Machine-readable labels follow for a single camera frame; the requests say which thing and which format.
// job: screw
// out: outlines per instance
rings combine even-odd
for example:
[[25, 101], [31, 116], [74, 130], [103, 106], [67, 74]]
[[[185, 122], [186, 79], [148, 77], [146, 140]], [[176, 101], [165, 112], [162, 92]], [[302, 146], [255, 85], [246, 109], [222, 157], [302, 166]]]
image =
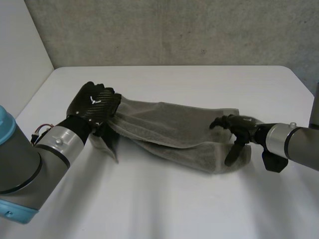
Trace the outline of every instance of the screw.
[[55, 144], [56, 145], [62, 145], [63, 144], [63, 140], [60, 139], [60, 138], [57, 138], [56, 141], [55, 141]]
[[289, 125], [290, 128], [296, 128], [297, 124], [295, 122], [291, 122]]
[[13, 216], [13, 212], [7, 211], [4, 216], [7, 217], [7, 218], [10, 218], [10, 217]]

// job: concrete wall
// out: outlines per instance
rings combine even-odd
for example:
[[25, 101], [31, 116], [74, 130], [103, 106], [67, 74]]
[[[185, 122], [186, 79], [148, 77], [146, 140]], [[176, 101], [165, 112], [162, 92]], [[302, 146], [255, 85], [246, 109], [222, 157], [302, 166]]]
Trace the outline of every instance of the concrete wall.
[[283, 65], [312, 92], [319, 1], [27, 0], [54, 67]]
[[23, 0], [0, 0], [0, 105], [14, 117], [53, 71]]

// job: red wire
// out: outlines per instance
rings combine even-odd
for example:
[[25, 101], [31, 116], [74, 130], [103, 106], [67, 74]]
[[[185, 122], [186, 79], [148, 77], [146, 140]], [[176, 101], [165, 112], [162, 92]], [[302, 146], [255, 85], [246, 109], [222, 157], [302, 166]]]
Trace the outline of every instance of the red wire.
[[44, 124], [40, 125], [40, 126], [35, 130], [35, 132], [37, 132], [38, 130], [40, 130], [43, 126], [50, 126], [51, 128], [53, 128], [53, 125], [52, 125], [52, 124], [44, 123]]

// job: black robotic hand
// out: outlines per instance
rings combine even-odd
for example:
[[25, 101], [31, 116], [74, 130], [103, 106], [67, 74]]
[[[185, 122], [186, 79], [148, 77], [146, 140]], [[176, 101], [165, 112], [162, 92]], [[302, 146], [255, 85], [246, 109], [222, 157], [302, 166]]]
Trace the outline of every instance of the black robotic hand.
[[121, 98], [122, 96], [115, 93], [113, 88], [88, 82], [82, 86], [71, 102], [67, 116], [80, 117], [92, 128], [98, 128], [115, 114]]
[[224, 162], [226, 166], [231, 166], [239, 157], [245, 144], [252, 141], [253, 135], [257, 129], [256, 120], [245, 116], [222, 116], [216, 118], [214, 122], [210, 124], [209, 128], [213, 129], [216, 126], [229, 129], [231, 133], [236, 136], [236, 141]]
[[287, 166], [288, 159], [269, 152], [266, 147], [266, 136], [273, 125], [275, 124], [258, 124], [252, 117], [229, 115], [216, 118], [209, 128], [220, 126], [236, 136], [234, 145], [225, 158], [226, 166], [231, 166], [236, 161], [245, 144], [253, 142], [264, 148], [262, 158], [266, 169], [279, 173]]

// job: logo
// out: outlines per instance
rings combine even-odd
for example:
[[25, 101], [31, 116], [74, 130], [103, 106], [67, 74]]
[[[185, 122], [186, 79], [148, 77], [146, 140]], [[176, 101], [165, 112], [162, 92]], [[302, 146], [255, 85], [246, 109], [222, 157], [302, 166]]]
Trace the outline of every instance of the logo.
[[92, 96], [90, 96], [90, 99], [91, 99], [93, 105], [96, 104], [96, 103], [101, 102], [101, 101], [95, 101], [95, 100], [92, 98]]

